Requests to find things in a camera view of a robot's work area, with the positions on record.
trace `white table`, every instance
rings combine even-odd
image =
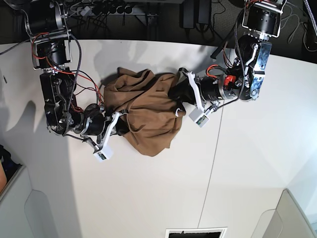
[[[176,72],[179,67],[201,71],[213,63],[212,47],[141,41],[80,43],[81,69],[96,82],[119,66],[156,73]],[[77,59],[75,44],[72,52]],[[70,67],[75,69],[76,64],[74,60]],[[48,196],[60,237],[162,238],[167,228],[198,227],[228,227],[226,238],[250,237],[261,214],[276,207],[283,188],[294,178],[292,166],[304,165],[305,159],[297,155],[307,158],[315,148],[311,141],[305,146],[303,139],[299,147],[288,144],[298,136],[312,136],[308,128],[315,128],[316,96],[305,98],[298,72],[303,71],[306,84],[314,83],[316,68],[271,56],[256,102],[219,110],[204,129],[184,118],[171,148],[154,158],[140,155],[123,137],[113,136],[109,144],[114,156],[98,163],[88,145],[46,130],[41,72],[32,69],[30,46],[24,45],[0,57],[0,69],[8,81],[0,81],[0,137],[16,158],[23,158],[32,188]],[[80,82],[90,86],[89,81]],[[281,86],[290,93],[279,90]],[[301,102],[303,97],[311,101]],[[93,92],[85,92],[78,104],[85,107],[94,100]],[[289,101],[305,104],[305,109],[294,109]],[[297,110],[304,116],[294,115]],[[304,123],[294,128],[299,118]],[[256,120],[265,127],[255,127]]]

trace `cable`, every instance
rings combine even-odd
[[[76,70],[73,86],[71,88],[70,95],[69,95],[69,102],[68,102],[67,109],[66,109],[66,129],[65,129],[65,132],[64,132],[63,136],[66,135],[66,133],[68,131],[68,128],[69,128],[69,109],[70,109],[70,105],[71,105],[72,100],[73,100],[73,94],[74,94],[74,91],[75,91],[76,81],[77,81],[77,77],[78,77],[78,73],[79,73],[79,69],[80,69],[80,64],[81,64],[81,58],[82,58],[82,51],[81,51],[81,47],[80,47],[79,41],[76,39],[76,37],[73,34],[70,33],[69,35],[71,36],[71,38],[74,39],[74,41],[76,42],[76,44],[78,46],[79,59],[78,59],[78,66],[77,66],[77,70]]]
[[[206,43],[210,43],[210,42],[213,42],[214,41],[214,33],[213,33],[213,31],[211,30],[211,28],[209,27],[209,25],[207,25],[207,28],[206,29],[204,29],[205,28],[205,24],[199,24],[199,30],[197,29],[197,26],[195,25],[195,28],[196,28],[196,30],[198,31],[198,32],[200,32],[201,33],[201,35],[202,35],[202,38],[203,38],[203,40],[206,42]],[[209,39],[209,40],[207,40],[206,38],[205,38],[205,33],[208,31],[208,30],[211,30],[211,35],[212,35],[212,37]]]
[[[35,40],[36,40],[39,36],[42,36],[42,35],[45,35],[45,34],[48,34],[48,32],[42,32],[42,33],[37,34],[37,35],[34,37],[32,43],[31,43],[32,55],[33,55],[33,57],[35,57],[35,58],[37,58],[37,59],[39,59],[39,60],[45,59],[46,56],[44,56],[44,57],[39,57],[39,56],[37,56],[37,55],[35,54],[35,52],[33,52],[33,46],[34,46]]]
[[[292,2],[290,1],[286,1],[286,3],[290,6],[293,6],[294,8],[297,8],[298,10],[302,11],[302,13],[308,18],[308,22],[312,25],[313,27],[313,23],[312,23],[312,20],[310,19],[310,17],[307,15],[307,13],[302,9],[300,8],[299,6],[293,4]]]
[[[254,4],[256,4],[257,2],[262,2],[263,0],[250,0],[247,5],[246,8],[249,9],[250,7],[252,7]]]
[[[90,90],[90,91],[94,91],[94,89],[92,88],[92,87],[88,87],[88,88],[85,88],[85,87],[83,87],[83,86],[81,86],[83,89],[79,92],[79,93],[76,93],[76,94],[74,94],[75,96],[77,96],[78,94],[81,94],[83,91],[85,91],[85,90]]]
[[[213,2],[213,1],[210,1],[210,9],[212,10],[212,3],[220,3],[221,4],[221,2],[222,2],[222,0],[217,0],[217,2]],[[223,40],[223,38],[219,35],[219,33],[218,32],[216,32],[216,30],[214,29],[214,25],[212,26],[211,25],[211,14],[210,14],[210,16],[209,16],[209,23],[208,23],[208,26],[209,26],[209,28],[210,28],[210,30],[212,31],[212,32],[214,32],[221,40]]]
[[[300,18],[299,18],[299,16],[298,16],[297,14],[293,14],[293,8],[292,8],[291,6],[288,6],[288,7],[291,9],[291,12],[290,12],[290,14],[289,14],[287,17],[281,19],[281,22],[282,22],[282,21],[285,21],[284,25],[281,27],[281,30],[286,26],[288,20],[289,20],[292,16],[296,16],[297,19],[298,19],[297,26],[295,27],[295,29],[292,31],[292,33],[291,33],[291,34],[289,35],[289,37],[287,38],[287,43],[288,43],[288,44],[291,44],[292,41],[293,41],[293,39],[294,39],[294,36],[295,36],[295,33],[296,33],[297,29],[298,29],[299,26],[301,25],[301,21],[300,21]]]
[[[77,11],[76,11],[76,10],[73,10],[73,9],[72,9],[74,6],[77,6],[77,5],[81,4],[81,3],[82,3],[82,1],[79,1],[78,3],[75,3],[74,5],[70,6],[69,10],[71,10],[71,11],[73,12],[73,14],[69,15],[68,17],[71,17],[71,16],[73,16],[74,14],[78,14],[79,12],[81,12],[82,10],[84,10],[84,9],[80,9],[80,10],[77,10]]]
[[[207,70],[206,70],[206,75],[207,76],[213,77],[213,78],[217,78],[216,76],[209,74],[209,71],[212,70],[212,69],[218,69],[218,70],[222,71],[225,74],[229,74],[229,71],[226,68],[223,68],[223,67],[219,66],[218,64],[213,64],[213,65],[211,65],[211,66],[209,66],[207,68]]]
[[[317,49],[316,49],[316,50],[310,50],[309,47],[306,45],[306,40],[307,40],[307,28],[306,28],[306,26],[305,26],[304,23],[303,23],[303,26],[304,26],[304,28],[305,28],[305,32],[304,32],[304,35],[303,35],[303,44],[304,44],[306,50],[307,50],[308,52],[317,52]]]
[[[233,67],[233,63],[231,63],[229,57],[228,57],[227,54],[226,54],[227,45],[228,45],[228,41],[226,42],[226,44],[225,44],[224,47],[223,47],[223,61],[224,61],[224,64],[225,64],[228,68],[232,68],[232,67]]]
[[[236,102],[239,100],[239,98],[241,97],[242,95],[242,92],[243,92],[243,89],[244,89],[244,84],[245,84],[245,79],[246,79],[246,76],[244,75],[244,72],[245,72],[245,66],[244,66],[244,63],[243,63],[243,60],[242,60],[242,56],[241,56],[241,51],[240,51],[240,47],[239,47],[239,42],[238,42],[238,19],[239,19],[239,16],[237,17],[237,20],[235,22],[235,25],[234,25],[234,40],[235,40],[235,44],[236,44],[236,49],[237,49],[237,52],[238,52],[238,56],[239,56],[239,59],[240,59],[240,65],[241,65],[241,69],[242,69],[242,73],[243,73],[243,81],[242,81],[242,86],[241,86],[241,89],[240,89],[240,93],[238,95],[238,97],[226,104],[222,104],[221,106],[218,107],[219,108],[223,108],[224,106],[227,106],[233,102]]]
[[[30,41],[30,39],[27,39],[27,40],[25,40],[25,41],[22,41],[22,42],[20,42],[20,43],[18,43],[18,44],[16,44],[16,45],[10,47],[9,49],[6,49],[5,51],[0,52],[0,56],[4,55],[5,53],[9,52],[10,50],[13,50],[13,49],[16,48],[16,47],[22,45],[23,43],[26,43],[26,42],[29,42],[29,41]]]
[[[216,15],[221,15],[221,14],[223,14],[226,11],[225,6],[221,3],[220,0],[217,0],[217,3],[220,4],[223,7],[223,11],[222,12],[216,12],[216,13],[213,14],[213,16],[212,16],[212,28],[213,29],[214,29],[214,25],[215,25],[215,18],[214,17]]]
[[[240,20],[240,17],[242,16],[242,14],[244,13],[244,9],[242,9],[237,17],[237,21]],[[212,55],[210,56],[210,58],[212,59],[216,59],[216,57],[219,55],[219,53],[222,51],[223,49],[223,45],[231,39],[231,37],[233,36],[234,33],[234,27],[235,25],[232,27],[232,29],[230,30],[230,32],[226,35],[226,37],[222,40],[221,44],[218,46],[218,48],[212,53]]]
[[[185,30],[186,39],[187,39],[188,43],[190,43],[190,37],[189,37],[190,29],[184,28],[184,30]]]
[[[67,71],[67,70],[65,70],[65,69],[60,68],[49,56],[47,56],[46,59],[47,59],[47,62],[48,62],[49,66],[50,66],[51,68],[54,68],[54,67],[57,68],[57,69],[55,69],[55,71],[57,71],[57,72],[64,73],[64,74],[72,74],[72,75],[75,75],[75,73],[73,73],[72,71],[74,71],[74,72],[77,71],[77,70]],[[85,74],[87,77],[85,77],[85,76],[83,76],[83,75],[81,75],[81,74],[78,74],[79,76],[81,76],[82,78],[85,78],[85,79],[91,81],[91,82],[94,84],[94,86],[95,86],[95,92],[96,92],[96,96],[97,96],[97,104],[98,104],[98,99],[99,99],[100,104],[101,104],[101,103],[104,103],[103,100],[102,100],[103,96],[102,96],[102,94],[101,94],[101,92],[100,92],[98,86],[97,86],[96,83],[93,81],[93,79],[92,79],[87,73],[85,73],[84,71],[81,71],[81,70],[80,70],[80,72],[83,73],[83,74]]]
[[[72,137],[72,138],[74,138],[74,139],[76,139],[76,140],[80,140],[80,141],[85,141],[84,139],[82,139],[82,138],[79,138],[79,137],[77,137],[77,136],[74,136],[74,135],[70,135],[70,134],[65,134],[64,136],[69,136],[69,137]]]
[[[310,17],[310,19],[312,21],[313,29],[314,29],[315,34],[317,36],[317,24],[316,24],[316,20],[315,20],[314,14],[313,14],[313,12],[311,10],[311,7],[309,6],[308,0],[304,0],[304,5],[305,5],[305,7],[307,9],[308,15],[309,15],[309,17]]]

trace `black cable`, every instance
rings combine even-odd
[[[76,139],[76,140],[80,140],[80,141],[85,141],[84,139],[82,139],[82,138],[79,138],[79,137],[77,137],[77,136],[74,136],[74,135],[70,135],[70,134],[65,134],[64,136],[69,136],[69,137],[72,137],[72,138],[74,138],[74,139]]]
[[[205,28],[205,24],[199,24],[199,29],[200,29],[200,30],[198,30],[198,31],[201,33],[203,40],[204,40],[206,43],[213,42],[213,41],[214,41],[214,33],[213,33],[213,31],[209,28],[208,25],[207,25],[207,28],[206,28],[206,29],[204,29],[204,28]],[[211,37],[209,40],[207,40],[207,39],[205,38],[204,33],[207,32],[209,29],[211,30],[211,35],[212,35],[212,37]]]
[[[215,25],[215,16],[216,15],[221,15],[221,14],[223,14],[225,11],[226,11],[226,8],[225,8],[225,6],[221,3],[221,1],[220,0],[217,0],[217,3],[219,3],[222,7],[223,7],[223,11],[222,12],[216,12],[216,13],[214,13],[213,14],[213,16],[212,16],[212,28],[214,29],[214,25]]]
[[[185,30],[185,35],[186,35],[187,41],[188,41],[188,43],[190,43],[190,38],[189,38],[190,28],[184,28],[184,30]]]
[[[67,131],[69,129],[69,109],[70,109],[70,105],[71,105],[72,100],[73,100],[73,95],[74,95],[74,91],[75,91],[75,86],[76,86],[77,77],[78,77],[78,74],[79,74],[79,69],[80,69],[80,64],[81,64],[81,58],[82,58],[82,51],[81,51],[81,47],[80,47],[79,41],[76,39],[76,37],[72,33],[70,33],[69,35],[71,36],[71,38],[74,39],[74,41],[76,42],[76,44],[78,46],[79,59],[78,59],[77,70],[76,70],[76,73],[75,73],[74,83],[73,83],[71,91],[70,91],[69,102],[68,102],[67,109],[66,109],[66,129],[65,129],[65,132],[64,132],[63,136],[66,135],[66,133],[67,133]]]
[[[97,16],[96,19],[93,20],[93,23],[95,22],[95,20],[99,20],[100,21],[101,17],[102,17],[102,15]],[[100,27],[100,25],[96,24],[96,26],[95,26],[92,34],[91,34],[91,38],[92,38],[92,36],[94,36],[96,34],[96,32],[98,31],[99,27]]]
[[[206,33],[208,31],[208,26],[205,29],[205,24],[199,24],[199,29],[197,27],[197,23],[195,24],[195,29],[200,33]]]
[[[240,20],[240,17],[242,16],[242,14],[244,13],[244,9],[242,9],[237,17],[237,20]],[[226,35],[226,37],[222,40],[221,44],[218,46],[218,48],[213,52],[213,54],[210,56],[210,58],[212,59],[216,59],[216,57],[219,55],[219,53],[222,51],[224,44],[226,44],[227,41],[229,41],[231,39],[231,37],[234,34],[234,27],[235,25],[232,27],[232,29],[230,30],[230,32]]]
[[[83,87],[84,89],[82,89],[79,93],[76,93],[74,94],[75,96],[77,96],[78,94],[81,94],[82,92],[84,92],[85,90],[90,90],[90,91],[94,91],[94,89],[92,87],[88,87],[88,88],[85,88]]]
[[[302,13],[303,13],[306,17],[308,17],[308,19],[310,19],[310,17],[308,16],[308,14],[307,14],[303,9],[301,9],[299,6],[293,4],[293,3],[290,2],[290,1],[286,1],[286,4],[291,5],[291,6],[295,7],[295,8],[297,8],[298,10],[302,11]]]
[[[18,43],[18,44],[16,44],[16,45],[10,47],[9,49],[6,49],[5,51],[0,52],[0,56],[4,55],[5,53],[9,52],[10,50],[13,50],[13,49],[16,48],[16,47],[22,45],[23,43],[26,43],[26,42],[29,42],[29,41],[30,41],[30,39],[27,39],[27,40],[25,40],[25,41],[22,41],[22,42],[20,42],[20,43]]]
[[[106,24],[105,24],[104,20],[107,19],[108,15],[109,15],[109,13],[108,13],[108,14],[105,14],[105,16],[103,17],[102,20],[101,20],[102,15],[100,15],[100,17],[97,17],[97,18],[95,19],[95,20],[97,20],[97,21],[99,22],[99,24],[97,24],[96,27],[94,28],[92,35],[95,35],[95,34],[97,33],[98,28],[100,28],[100,27],[102,26],[102,24],[105,25],[105,27],[106,27]]]
[[[238,101],[239,98],[241,97],[243,89],[244,89],[244,84],[245,84],[245,75],[244,75],[245,66],[244,66],[244,63],[243,63],[243,60],[242,60],[241,50],[240,50],[240,46],[239,46],[239,42],[238,42],[238,20],[239,20],[239,17],[240,16],[238,15],[237,20],[236,20],[236,22],[234,24],[234,40],[235,40],[236,49],[237,49],[237,52],[238,52],[238,57],[240,59],[240,65],[241,65],[241,69],[242,69],[242,75],[243,75],[242,86],[241,86],[241,89],[240,89],[240,93],[239,93],[239,95],[238,95],[238,97],[236,99],[234,99],[234,100],[232,100],[232,101],[230,101],[230,102],[228,102],[226,104],[222,104],[221,106],[218,107],[218,109],[222,108],[222,107],[224,107],[226,105],[229,105],[229,104],[231,104],[233,102]]]
[[[81,73],[83,73],[84,75],[86,75],[92,82],[93,82],[93,84],[94,84],[94,86],[95,86],[95,92],[96,92],[96,98],[97,98],[97,104],[98,104],[98,100],[99,100],[99,95],[98,95],[98,90],[97,90],[97,88],[96,88],[96,83],[94,82],[94,80],[87,74],[87,73],[85,73],[84,71],[82,71],[82,70],[80,70],[79,72],[81,72]]]
[[[125,11],[123,12],[122,26],[125,26]]]

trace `red wire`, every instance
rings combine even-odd
[[[33,39],[33,41],[32,41],[32,44],[31,44],[31,47],[32,47],[32,55],[33,55],[33,57],[35,57],[35,58],[37,58],[37,59],[39,59],[39,60],[43,60],[43,59],[45,59],[46,57],[39,57],[39,56],[37,56],[37,55],[33,52],[33,45],[34,45],[35,40],[36,40],[39,36],[42,36],[42,35],[45,35],[45,34],[48,34],[48,32],[42,32],[42,33],[40,33],[40,34],[37,34],[37,35],[34,37],[34,39]]]
[[[47,60],[47,62],[48,62],[48,64],[49,64],[49,66],[50,66],[51,68],[54,68],[53,65],[50,63],[48,57],[46,57],[46,60]],[[75,73],[73,73],[73,72],[65,72],[65,71],[61,71],[61,70],[58,70],[58,69],[55,69],[55,71],[60,72],[60,73],[75,75]],[[85,77],[85,76],[83,76],[83,75],[81,75],[81,74],[78,74],[78,75],[81,76],[81,77],[83,77],[83,78],[85,78],[85,79],[87,79],[87,80],[89,80],[90,82],[92,82],[92,83],[95,85],[95,87],[97,88],[97,93],[98,93],[99,101],[102,102],[102,95],[101,95],[101,92],[100,92],[100,90],[99,90],[99,87],[98,87],[93,81],[91,81],[90,78],[87,78],[87,77]]]
[[[215,67],[215,66],[219,66],[219,65],[218,65],[218,64],[213,64],[213,65],[210,65],[210,66],[207,68],[207,70],[206,70],[207,76],[212,77],[212,78],[217,78],[216,76],[209,74],[209,71],[212,70],[212,68]]]
[[[54,68],[53,65],[50,63],[48,57],[39,57],[39,56],[37,56],[37,55],[33,52],[33,46],[34,46],[35,40],[36,40],[39,36],[45,35],[45,34],[48,34],[48,32],[39,33],[38,35],[36,35],[36,36],[34,37],[32,43],[31,43],[32,56],[33,56],[34,58],[39,59],[39,60],[46,59],[47,62],[48,62],[48,64],[49,64],[49,66],[50,66],[51,68]],[[75,75],[75,73],[73,73],[73,72],[65,72],[65,71],[61,71],[61,70],[58,70],[58,69],[55,69],[55,71],[60,72],[60,73],[64,73],[64,74],[72,74],[72,75]],[[85,77],[85,76],[83,76],[83,75],[81,75],[81,74],[78,74],[78,75],[81,76],[82,78],[85,78],[85,79],[89,80],[90,82],[92,82],[92,83],[94,84],[95,88],[97,89],[96,92],[97,92],[98,98],[99,98],[99,105],[100,105],[101,103],[104,103],[104,102],[103,102],[103,96],[102,96],[102,94],[101,94],[101,92],[100,92],[99,87],[97,86],[97,84],[95,84],[90,78],[87,78],[87,77]],[[81,108],[77,107],[78,110],[79,110],[79,111],[78,111],[78,110],[75,109],[75,107],[73,106],[73,104],[71,104],[71,106],[72,106],[72,108],[73,108],[73,110],[74,110],[75,112],[83,112],[83,110],[82,110]]]

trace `metal bracket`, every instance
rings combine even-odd
[[[283,8],[286,4],[286,0],[275,0],[275,1],[262,1],[262,2],[257,2],[255,3],[256,6],[262,8],[262,9],[267,9],[269,11],[274,11],[275,13],[277,13],[277,20],[275,23],[275,31],[272,35],[270,34],[266,34],[263,32],[258,32],[255,31],[256,33],[258,33],[261,37],[264,36],[269,36],[269,37],[279,37],[280,31],[281,31],[281,18],[282,18],[282,13],[283,13]],[[246,25],[245,25],[245,21],[246,18],[248,17],[248,10],[246,7],[246,4],[244,6],[244,13],[243,13],[243,20],[242,20],[242,27],[249,29]]]
[[[126,113],[121,112],[115,112],[111,115],[112,121],[108,125],[106,132],[101,139],[100,143],[96,144],[90,137],[83,135],[83,138],[85,139],[85,142],[87,142],[91,147],[94,149],[94,156],[97,158],[99,162],[102,162],[104,160],[108,160],[113,155],[113,151],[111,148],[107,145],[110,136],[112,135],[112,131],[115,128],[115,125],[118,122],[118,119],[120,116],[124,115]]]
[[[250,89],[250,97],[256,100],[259,96],[262,82],[265,78],[265,67],[271,51],[272,44],[268,42],[261,42],[261,48],[258,54],[257,62],[253,69],[253,80]]]
[[[202,104],[202,98],[200,96],[199,88],[198,88],[198,86],[197,86],[197,84],[195,82],[196,75],[193,72],[188,72],[188,73],[183,72],[183,74],[185,74],[187,76],[189,84],[194,90],[197,108],[200,111],[204,112],[204,107],[203,107],[203,104]]]
[[[36,44],[37,43],[43,43],[43,42],[47,42],[47,41],[51,41],[54,39],[67,39],[68,41],[68,52],[69,52],[69,60],[67,61],[67,63],[72,61],[72,57],[71,57],[71,50],[70,50],[70,29],[68,29],[67,27],[67,23],[66,23],[66,18],[67,18],[67,13],[65,10],[65,5],[62,4],[62,6],[57,2],[57,1],[53,1],[54,3],[54,7],[55,7],[55,19],[56,19],[56,23],[58,26],[58,30],[53,31],[53,32],[49,32],[46,35],[40,36],[37,38],[36,34],[33,34],[30,28],[30,24],[29,24],[29,18],[27,13],[25,12],[25,29],[27,34],[29,35],[31,42],[34,41],[33,46],[32,46],[32,52],[36,52]],[[32,63],[33,63],[33,69],[40,69],[40,66],[38,65],[38,60],[33,57],[32,55]]]

